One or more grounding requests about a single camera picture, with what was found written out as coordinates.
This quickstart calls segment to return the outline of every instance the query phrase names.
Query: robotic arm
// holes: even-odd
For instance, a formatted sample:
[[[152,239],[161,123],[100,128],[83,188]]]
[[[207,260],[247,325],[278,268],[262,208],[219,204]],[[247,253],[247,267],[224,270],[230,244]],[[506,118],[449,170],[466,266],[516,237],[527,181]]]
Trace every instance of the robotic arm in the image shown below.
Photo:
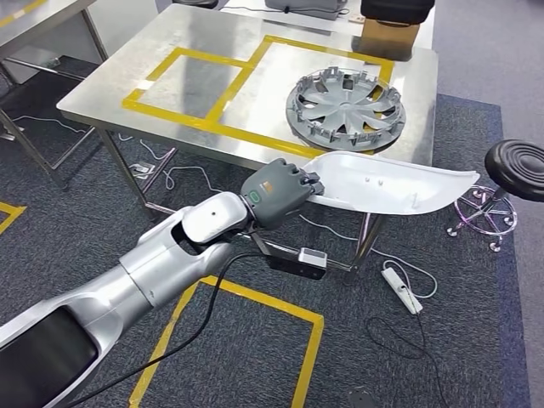
[[[117,266],[0,327],[0,405],[66,404],[137,320],[226,264],[236,233],[251,234],[274,269],[320,279],[326,254],[285,251],[257,231],[277,228],[323,190],[317,175],[277,159],[249,177],[241,195],[223,192],[182,208],[140,237]]]

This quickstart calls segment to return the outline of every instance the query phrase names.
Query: stool base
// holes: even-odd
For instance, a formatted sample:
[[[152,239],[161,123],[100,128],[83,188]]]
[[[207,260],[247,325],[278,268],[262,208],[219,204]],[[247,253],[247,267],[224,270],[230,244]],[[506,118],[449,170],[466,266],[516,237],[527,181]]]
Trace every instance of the stool base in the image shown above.
[[[446,232],[450,236],[457,236],[461,228],[467,226],[480,234],[496,237],[496,241],[490,244],[490,249],[493,252],[499,252],[503,244],[503,237],[512,232],[518,224],[518,214],[514,206],[505,197],[506,195],[506,192],[502,189],[493,190],[481,185],[473,185],[465,196],[461,196],[453,203],[460,222],[446,229]],[[460,203],[469,209],[461,210]],[[480,217],[483,217],[487,228],[476,225],[477,218]]]

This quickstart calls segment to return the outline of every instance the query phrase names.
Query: white plastic part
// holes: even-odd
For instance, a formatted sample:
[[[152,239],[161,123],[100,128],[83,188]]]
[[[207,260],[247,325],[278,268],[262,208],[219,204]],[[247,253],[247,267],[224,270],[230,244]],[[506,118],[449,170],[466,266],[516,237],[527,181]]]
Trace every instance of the white plastic part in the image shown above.
[[[386,281],[412,315],[420,313],[423,309],[422,304],[410,292],[400,276],[397,275],[393,268],[383,270],[382,275],[386,278]]]
[[[349,151],[317,156],[304,166],[316,172],[323,195],[309,201],[361,213],[413,215],[432,213],[463,196],[480,178],[476,172],[384,159]]]

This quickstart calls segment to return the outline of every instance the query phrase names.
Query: yellow tape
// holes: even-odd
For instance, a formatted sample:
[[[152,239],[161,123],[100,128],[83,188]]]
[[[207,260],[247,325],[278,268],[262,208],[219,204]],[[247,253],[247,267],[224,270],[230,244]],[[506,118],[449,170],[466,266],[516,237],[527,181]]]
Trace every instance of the yellow tape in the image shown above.
[[[393,62],[389,59],[373,57],[372,55],[354,53],[352,51],[344,51],[342,49],[324,47],[323,45],[310,44],[309,42],[291,40],[289,38],[283,37],[264,36],[263,41],[269,41],[271,43],[278,44],[287,44],[293,47],[310,49],[312,51],[318,51],[320,53],[338,55],[340,57],[350,58],[352,60],[360,60],[369,64],[380,65],[380,69],[379,78],[384,82],[389,82],[389,80],[391,80],[391,75],[393,68]]]
[[[0,202],[0,212],[8,214],[8,218],[0,223],[0,234],[13,224],[16,218],[22,214],[26,207],[14,207],[5,202]]]
[[[174,112],[171,110],[166,110],[162,108],[158,108],[152,105],[143,104],[141,102],[134,101],[133,99],[124,99],[122,101],[124,108],[131,109],[133,111],[145,113],[146,115],[159,117],[161,119],[165,119],[167,121],[180,123],[181,125],[193,127],[204,132],[211,132],[216,134],[221,134],[224,136],[229,136],[231,138],[245,140],[247,142],[255,143],[257,145],[270,147],[276,150],[281,150],[285,153],[290,153],[302,157],[314,158],[316,156],[322,155],[323,150],[315,149],[313,147],[306,147],[293,142],[288,142],[286,140],[271,138],[269,136],[264,136],[263,134],[248,132],[244,129],[239,129],[238,127],[231,127],[227,125],[223,125],[220,123],[214,123],[207,121],[201,117],[185,115],[179,112]]]
[[[151,74],[146,77],[148,81],[156,81],[161,75],[164,74],[170,68],[172,64],[176,62],[180,57],[180,48],[174,48],[171,53],[168,54],[166,58],[163,59],[159,65],[157,65]]]
[[[226,104],[234,99],[269,48],[270,48],[269,42],[263,41],[260,43],[247,61],[250,66],[240,71],[234,78],[234,81],[231,82],[231,84],[206,115],[206,120],[211,122],[219,121]]]
[[[231,127],[219,123],[223,116],[225,107],[229,102],[234,99],[238,92],[245,83],[247,78],[259,64],[259,62],[270,48],[272,43],[285,44],[292,47],[299,47],[309,49],[316,52],[339,55],[354,60],[361,60],[370,64],[380,65],[379,78],[384,82],[389,82],[393,69],[393,62],[388,59],[382,59],[373,57],[370,55],[358,54],[351,51],[344,51],[341,49],[329,48],[321,45],[310,44],[308,42],[302,42],[291,40],[288,38],[264,36],[263,40],[247,61],[240,61],[238,59],[230,59],[220,55],[207,54],[201,51],[197,51],[189,48],[175,48],[164,60],[161,62],[157,68],[148,75],[146,83],[140,84],[141,88],[132,91],[130,95],[122,101],[122,107],[149,116],[155,116],[167,121],[180,123],[184,126],[193,127],[198,130],[211,133],[221,134],[235,139],[244,140],[257,145],[262,145],[275,150],[281,150],[285,153],[294,154],[297,156],[314,158],[322,155],[324,150],[315,149],[313,147],[307,147],[285,140],[275,139],[272,137],[265,136],[263,134],[249,132],[237,127]],[[143,93],[145,88],[148,88],[150,83],[158,79],[166,70],[171,67],[177,58],[180,55],[186,55],[190,58],[196,58],[198,60],[206,60],[217,64],[233,65],[241,68],[241,70],[230,83],[206,116],[200,118],[196,116],[189,116],[180,112],[174,112],[166,110],[157,106],[152,106],[138,102]]]
[[[216,276],[208,276],[203,278],[200,282],[205,283],[211,286],[215,286],[217,283]],[[189,289],[185,291],[182,297],[176,306],[176,309],[172,313],[172,317],[170,319],[168,325],[164,328],[162,335],[159,339],[158,343],[155,346],[155,350],[150,360],[155,359],[161,355],[163,355],[168,345],[170,336],[174,329],[174,325],[179,319],[180,314],[183,309],[191,299],[195,293],[198,283],[194,284]],[[287,303],[285,301],[278,299],[276,297],[272,297],[266,293],[257,292],[248,287],[238,285],[236,283],[223,280],[220,284],[220,288],[227,292],[231,292],[235,295],[247,298],[254,302],[265,304],[270,306],[274,309],[278,309],[290,315],[294,315],[300,319],[309,321],[312,323],[310,338],[308,341],[306,352],[304,354],[304,359],[302,362],[300,373],[298,376],[298,381],[294,389],[291,408],[303,408],[304,406],[304,400],[308,392],[308,387],[310,384],[312,372],[314,369],[315,358],[317,357],[319,343],[321,342],[321,334],[324,329],[324,318],[321,314],[311,312],[309,310],[303,309],[299,306]],[[140,380],[136,385],[134,390],[131,395],[129,402],[131,403],[130,408],[138,408],[140,402],[142,400],[143,395],[146,393],[149,383],[152,381],[152,376],[155,374],[158,365],[148,367],[142,373]]]
[[[183,308],[185,308],[195,293],[196,285],[198,285],[198,283],[195,283],[193,286],[189,287],[181,295],[180,301],[177,305],[176,305],[176,308],[172,313],[172,316],[170,317],[170,320],[166,327],[164,327],[164,330],[162,331],[162,334],[158,339],[158,342],[157,342],[155,349],[153,349],[151,358],[149,358],[150,361],[164,354],[166,348],[168,346],[170,337],[172,336],[172,332],[176,326],[176,323],[178,321]],[[128,399],[128,402],[131,404],[130,408],[138,408],[140,406],[140,402],[142,400],[146,391],[147,391],[149,383],[151,383],[152,377],[155,375],[155,371],[158,368],[159,364],[160,363],[154,364],[143,370],[142,375],[140,376],[140,379],[136,384],[136,387],[134,387],[134,390],[132,391],[132,394],[131,394],[131,397]]]
[[[23,17],[25,14],[30,13],[33,9],[35,9],[38,6],[41,6],[41,4],[45,3],[47,1],[48,0],[36,0],[35,2],[32,2],[27,6],[23,7],[22,9],[20,9],[16,13],[10,14],[6,17],[4,17],[3,19],[0,20],[0,28],[7,26],[7,25],[10,24],[11,21],[14,21],[20,17]]]

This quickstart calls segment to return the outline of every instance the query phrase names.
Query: carpet floor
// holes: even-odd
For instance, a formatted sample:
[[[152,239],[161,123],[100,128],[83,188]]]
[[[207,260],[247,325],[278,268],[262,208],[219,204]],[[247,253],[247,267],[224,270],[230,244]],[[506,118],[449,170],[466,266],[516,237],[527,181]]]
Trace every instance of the carpet floor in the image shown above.
[[[2,105],[12,116],[60,119],[54,107],[74,84],[45,76],[39,74],[11,92]],[[47,157],[58,156],[75,137],[55,123],[22,120],[20,125]],[[440,95],[435,133],[435,166],[476,169],[483,175],[487,149],[502,138],[500,110]],[[63,169],[70,180],[67,192],[49,181],[17,144],[0,144],[0,201],[27,207],[0,235],[0,286],[5,288],[0,298],[0,324],[41,298],[113,267],[152,226],[97,137],[86,142]],[[129,163],[153,161],[136,139],[119,144]],[[166,149],[152,147],[157,154]],[[238,191],[251,173],[181,152],[171,165],[204,167],[212,186],[220,190]],[[213,194],[198,171],[179,170],[173,177],[175,189],[166,190],[161,178],[150,192],[153,200],[183,207]],[[485,176],[481,182],[490,185]],[[312,204],[305,205],[302,213],[348,236],[355,236],[361,218]],[[506,238],[499,254],[471,231],[453,239],[444,232],[453,216],[449,207],[416,217],[392,217],[375,246],[438,280],[436,295],[422,301],[421,315],[429,353],[438,370],[429,357],[402,358],[370,340],[369,333],[401,353],[417,353],[395,340],[383,322],[369,322],[376,316],[415,343],[422,341],[417,321],[382,278],[384,258],[375,254],[352,286],[344,285],[342,274],[335,270],[321,281],[304,280],[272,271],[259,259],[235,264],[226,279],[324,317],[306,407],[350,407],[349,392],[354,388],[369,393],[379,408],[439,407],[437,372],[451,407],[529,406],[513,238]],[[343,261],[349,261],[353,251],[351,241],[300,218],[291,218],[268,236],[324,250]],[[235,245],[240,251],[250,247],[244,241]],[[426,276],[408,272],[415,292],[432,289]],[[169,347],[183,342],[199,325],[211,289],[205,284],[196,288],[179,316]],[[148,360],[175,305],[149,314],[128,331],[88,391]],[[290,406],[312,330],[307,320],[220,291],[207,330],[190,347],[161,363],[140,395],[140,406]],[[132,377],[81,406],[127,406],[137,380]]]

